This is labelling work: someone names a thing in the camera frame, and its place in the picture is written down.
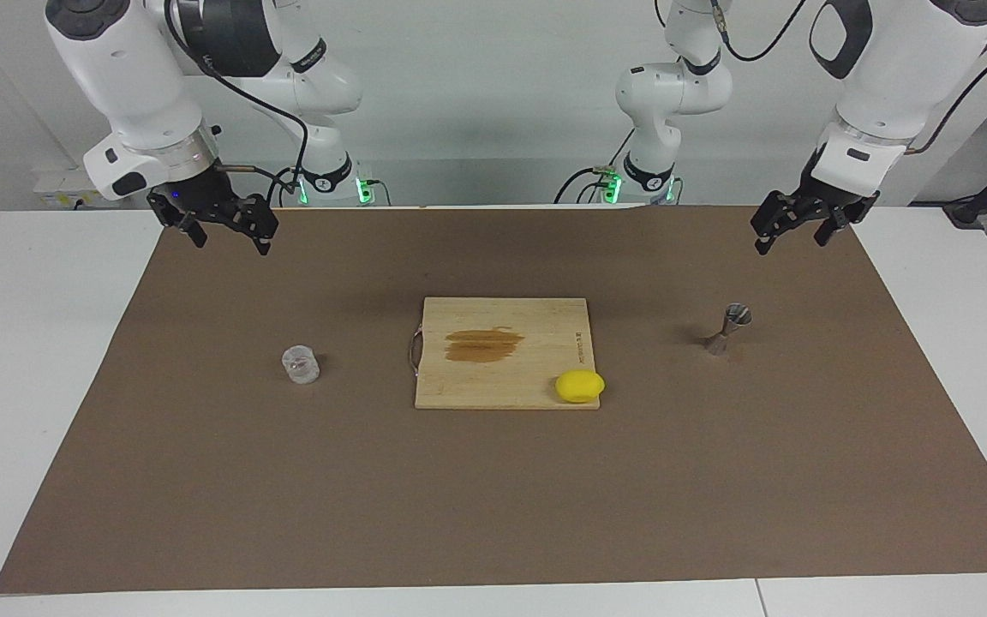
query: wet spot on cutting board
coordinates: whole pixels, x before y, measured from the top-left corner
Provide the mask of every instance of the wet spot on cutting board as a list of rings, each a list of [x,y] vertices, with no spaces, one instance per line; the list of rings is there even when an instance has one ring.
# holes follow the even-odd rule
[[[445,357],[453,362],[497,362],[517,351],[524,336],[497,327],[491,331],[461,331],[447,335]]]

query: brown mat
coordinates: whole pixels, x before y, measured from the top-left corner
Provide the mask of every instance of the brown mat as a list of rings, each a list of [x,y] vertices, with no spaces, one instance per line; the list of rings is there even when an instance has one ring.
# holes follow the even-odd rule
[[[761,258],[749,215],[282,213],[265,259],[165,234],[0,594],[987,571],[987,464],[857,239]],[[588,298],[603,409],[414,410],[428,296]],[[732,301],[756,323],[718,361]]]

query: white table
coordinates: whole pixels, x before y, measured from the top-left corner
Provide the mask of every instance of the white table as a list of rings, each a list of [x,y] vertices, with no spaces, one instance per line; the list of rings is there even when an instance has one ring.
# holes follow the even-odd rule
[[[0,567],[158,233],[149,212],[0,213]],[[858,234],[987,458],[987,238],[900,208]],[[987,574],[20,596],[0,597],[0,614],[973,617],[987,614]]]

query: wooden cutting board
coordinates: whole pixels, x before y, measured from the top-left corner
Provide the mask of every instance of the wooden cutting board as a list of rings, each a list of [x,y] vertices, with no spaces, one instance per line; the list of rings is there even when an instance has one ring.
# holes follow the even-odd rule
[[[580,297],[427,297],[419,410],[599,410],[555,392],[565,371],[595,370]]]

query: yellow lemon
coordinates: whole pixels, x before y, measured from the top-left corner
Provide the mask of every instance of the yellow lemon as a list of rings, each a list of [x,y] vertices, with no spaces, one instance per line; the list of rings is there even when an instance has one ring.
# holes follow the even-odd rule
[[[555,382],[555,390],[567,403],[588,403],[604,391],[604,379],[595,371],[568,371]]]

